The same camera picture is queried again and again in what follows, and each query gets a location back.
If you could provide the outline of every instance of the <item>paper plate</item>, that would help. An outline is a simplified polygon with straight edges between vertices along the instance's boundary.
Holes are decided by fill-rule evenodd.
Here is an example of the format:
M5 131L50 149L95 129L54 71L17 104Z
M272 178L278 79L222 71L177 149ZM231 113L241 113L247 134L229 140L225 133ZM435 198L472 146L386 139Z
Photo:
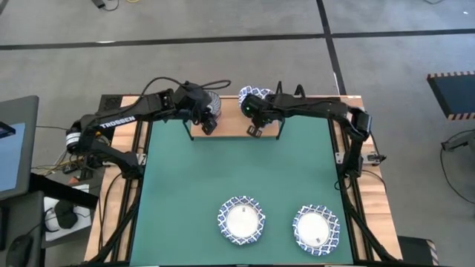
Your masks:
M262 235L266 216L259 202L252 197L232 197L220 208L217 224L221 234L237 245L258 241Z
M314 256L332 252L340 239L340 222L323 205L302 206L292 221L297 244Z
M239 91L239 100L238 100L239 108L249 93L252 93L264 99L268 94L274 93L274 92L272 92L272 90L270 89L259 89L259 88L252 88L251 86L246 86Z
M208 108L213 114L214 119L218 120L221 116L221 98L220 96L212 91L206 91L207 94L211 97L211 103L209 103Z

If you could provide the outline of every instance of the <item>computer mouse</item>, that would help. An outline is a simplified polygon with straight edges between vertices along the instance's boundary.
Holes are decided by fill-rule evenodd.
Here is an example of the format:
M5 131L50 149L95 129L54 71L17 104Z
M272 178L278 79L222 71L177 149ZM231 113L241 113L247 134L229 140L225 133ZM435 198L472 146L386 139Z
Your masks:
M26 267L32 244L33 238L27 234L17 237L8 248L7 267Z

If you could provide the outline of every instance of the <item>monitor screen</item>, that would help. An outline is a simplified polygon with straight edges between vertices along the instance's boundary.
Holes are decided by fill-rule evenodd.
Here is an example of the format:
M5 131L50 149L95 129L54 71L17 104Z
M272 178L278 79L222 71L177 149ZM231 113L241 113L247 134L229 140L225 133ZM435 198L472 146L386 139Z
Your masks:
M10 127L14 128L16 133L0 139L0 192L16 187L22 155L25 124L18 123Z

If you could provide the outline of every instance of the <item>black floor stripe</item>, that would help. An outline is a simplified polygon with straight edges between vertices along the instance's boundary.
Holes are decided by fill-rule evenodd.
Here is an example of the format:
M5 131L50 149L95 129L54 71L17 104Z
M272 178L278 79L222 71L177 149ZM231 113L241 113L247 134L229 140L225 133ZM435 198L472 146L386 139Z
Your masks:
M371 38L371 37L399 37L399 36L437 36L454 34L475 34L475 29L453 30L401 30L391 32L369 33L332 33L333 38Z
M341 74L340 63L338 62L338 56L336 55L335 44L333 44L332 32L330 30L330 24L328 23L327 13L325 12L325 6L323 0L316 0L318 5L318 12L320 13L321 24L324 28L324 37L327 42L328 54L330 55L330 62L332 63L333 73L335 74L336 87L340 95L346 95L347 89L344 86L343 75Z
M184 39L152 39L136 41L111 41L111 42L77 42L63 44L11 44L0 45L0 50L38 50L62 48L87 48L87 47L123 47L141 45L182 45L203 44L215 42L253 42L253 41L282 41L282 40L307 40L323 38L323 33L302 34L274 34L259 36L223 36L223 37L198 37Z
M8 4L8 1L9 1L9 0L3 0L3 1L0 3L0 15L3 13L3 10L5 9L5 7L6 7L7 4Z

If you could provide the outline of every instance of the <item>green table surface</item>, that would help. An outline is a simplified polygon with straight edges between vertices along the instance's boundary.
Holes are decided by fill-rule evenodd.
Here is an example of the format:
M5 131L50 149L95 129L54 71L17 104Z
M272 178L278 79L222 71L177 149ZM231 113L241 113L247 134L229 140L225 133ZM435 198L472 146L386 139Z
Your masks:
M196 138L181 121L155 122L148 149L131 266L342 263L353 258L335 158L325 119L294 117L281 139ZM233 196L254 197L266 215L261 238L235 245L217 214ZM338 247L315 257L293 236L302 205L325 205L339 218Z

